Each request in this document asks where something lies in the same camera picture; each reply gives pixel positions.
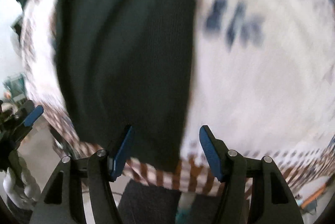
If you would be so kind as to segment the white gloved hand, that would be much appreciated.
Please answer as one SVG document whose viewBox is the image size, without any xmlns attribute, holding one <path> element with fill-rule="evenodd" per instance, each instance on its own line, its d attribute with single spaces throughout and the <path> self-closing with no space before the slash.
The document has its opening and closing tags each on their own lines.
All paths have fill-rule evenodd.
<svg viewBox="0 0 335 224">
<path fill-rule="evenodd" d="M 3 188 L 7 197 L 16 207 L 23 210 L 34 210 L 41 190 L 27 167 L 24 158 L 16 151 L 9 156 L 10 166 L 5 170 Z"/>
</svg>

